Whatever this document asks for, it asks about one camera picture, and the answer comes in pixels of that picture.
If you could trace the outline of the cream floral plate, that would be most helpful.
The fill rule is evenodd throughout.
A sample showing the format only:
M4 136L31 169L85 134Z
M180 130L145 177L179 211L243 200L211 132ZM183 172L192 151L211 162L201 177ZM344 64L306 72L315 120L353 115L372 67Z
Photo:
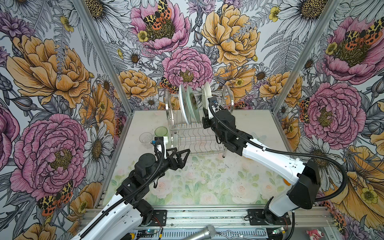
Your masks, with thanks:
M209 109L209 98L211 97L212 97L211 87L210 87L210 84L206 82L202 90L202 104L203 104L203 109L208 111L207 115L209 119L213 118L213 115Z

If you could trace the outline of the green plastic tumbler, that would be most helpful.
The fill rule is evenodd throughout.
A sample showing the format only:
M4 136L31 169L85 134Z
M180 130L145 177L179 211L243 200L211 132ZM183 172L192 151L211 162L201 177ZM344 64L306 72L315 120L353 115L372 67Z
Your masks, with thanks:
M163 140L165 144L169 142L168 129L164 126L155 129L155 141L159 139Z

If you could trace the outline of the clear plastic tumbler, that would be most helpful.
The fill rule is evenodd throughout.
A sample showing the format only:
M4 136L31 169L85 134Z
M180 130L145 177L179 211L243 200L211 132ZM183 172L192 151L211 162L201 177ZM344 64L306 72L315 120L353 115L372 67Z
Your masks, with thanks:
M141 146L145 149L152 149L152 141L154 140L154 136L150 132L144 132L139 136L139 141L141 142Z

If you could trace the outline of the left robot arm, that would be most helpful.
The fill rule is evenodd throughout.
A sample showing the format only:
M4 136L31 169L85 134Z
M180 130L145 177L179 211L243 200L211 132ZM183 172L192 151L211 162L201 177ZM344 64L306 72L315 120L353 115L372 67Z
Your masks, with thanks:
M176 171L186 165L190 150L177 148L140 156L135 168L118 187L107 205L73 238L75 240L120 240L140 225L147 225L154 208L144 200L150 185L157 184L167 170Z

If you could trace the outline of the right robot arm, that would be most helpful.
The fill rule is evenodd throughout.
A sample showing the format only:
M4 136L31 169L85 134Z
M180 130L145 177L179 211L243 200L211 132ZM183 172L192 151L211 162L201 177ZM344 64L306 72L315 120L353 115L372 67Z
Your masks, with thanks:
M210 128L228 151L268 168L291 185L268 200L259 219L274 224L287 212L313 207L321 183L315 163L294 159L293 153L270 149L252 135L238 130L235 116L220 106L216 97L206 97L203 110L203 127Z

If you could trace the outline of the steel two-tier dish rack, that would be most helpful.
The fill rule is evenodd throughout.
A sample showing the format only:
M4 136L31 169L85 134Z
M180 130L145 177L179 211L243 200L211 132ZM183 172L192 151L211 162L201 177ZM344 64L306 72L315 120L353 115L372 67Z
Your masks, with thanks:
M226 155L226 147L220 144L215 137L215 133L211 129L204 129L202 124L203 104L202 92L193 92L200 113L201 123L197 123L191 116L191 123L189 125L183 119L179 93L177 90L165 89L165 109L167 120L169 124L172 148L190 149L191 155L209 155L209 154L222 154Z

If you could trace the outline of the pale green plate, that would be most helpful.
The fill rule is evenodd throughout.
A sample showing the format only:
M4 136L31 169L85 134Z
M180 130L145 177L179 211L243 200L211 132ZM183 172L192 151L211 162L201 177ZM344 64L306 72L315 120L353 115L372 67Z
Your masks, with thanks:
M196 120L197 123L201 123L196 97L190 86L188 86L187 88L187 105L191 113L191 116Z

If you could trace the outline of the white plate red pattern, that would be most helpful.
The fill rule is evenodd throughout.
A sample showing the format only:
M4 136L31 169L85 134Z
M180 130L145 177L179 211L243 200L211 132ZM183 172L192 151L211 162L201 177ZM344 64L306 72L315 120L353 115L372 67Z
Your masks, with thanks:
M183 84L180 84L179 86L179 101L183 119L186 124L189 125L191 123L191 116L187 105L187 93Z

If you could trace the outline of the silver microphone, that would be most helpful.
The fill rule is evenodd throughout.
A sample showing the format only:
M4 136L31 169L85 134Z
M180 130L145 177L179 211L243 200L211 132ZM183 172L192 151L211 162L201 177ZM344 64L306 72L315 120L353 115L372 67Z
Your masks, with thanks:
M217 231L214 226L208 225L201 231L189 235L183 240L210 240L217 235Z

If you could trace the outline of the green circuit board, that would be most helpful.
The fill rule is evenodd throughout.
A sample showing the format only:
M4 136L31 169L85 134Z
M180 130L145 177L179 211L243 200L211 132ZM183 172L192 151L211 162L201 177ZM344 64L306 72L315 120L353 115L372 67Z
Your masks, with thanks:
M140 231L138 231L138 233L136 235L136 239L152 238L152 237L156 236L158 233L159 233L159 231L155 231L155 230L151 230L151 229L140 230Z

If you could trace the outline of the orange soda can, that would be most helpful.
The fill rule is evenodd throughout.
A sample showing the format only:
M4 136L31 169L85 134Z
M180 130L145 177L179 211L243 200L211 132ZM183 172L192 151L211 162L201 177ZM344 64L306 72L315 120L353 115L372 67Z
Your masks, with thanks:
M290 185L291 185L286 179L284 179L284 183L285 183L287 186L290 186Z

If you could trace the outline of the pink toy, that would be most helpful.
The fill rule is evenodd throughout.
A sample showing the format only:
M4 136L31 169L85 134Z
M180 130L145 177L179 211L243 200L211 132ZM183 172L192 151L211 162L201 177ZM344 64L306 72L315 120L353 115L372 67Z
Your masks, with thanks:
M307 235L309 235L310 240L320 240L325 236L325 234L320 230L309 230L309 231L306 231L306 233Z

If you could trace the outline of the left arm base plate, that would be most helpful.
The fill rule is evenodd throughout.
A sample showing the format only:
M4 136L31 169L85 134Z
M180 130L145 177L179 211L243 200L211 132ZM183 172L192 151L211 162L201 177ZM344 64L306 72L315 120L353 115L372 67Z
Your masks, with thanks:
M154 210L153 216L148 224L149 227L165 227L167 223L167 210Z

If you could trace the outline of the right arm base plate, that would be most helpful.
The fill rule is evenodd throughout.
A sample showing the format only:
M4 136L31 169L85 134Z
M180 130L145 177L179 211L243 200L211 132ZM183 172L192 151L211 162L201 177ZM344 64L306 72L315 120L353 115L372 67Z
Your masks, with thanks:
M276 217L273 214L265 214L262 209L248 209L244 220L248 221L251 226L287 226L292 223L288 213L285 213L282 217Z

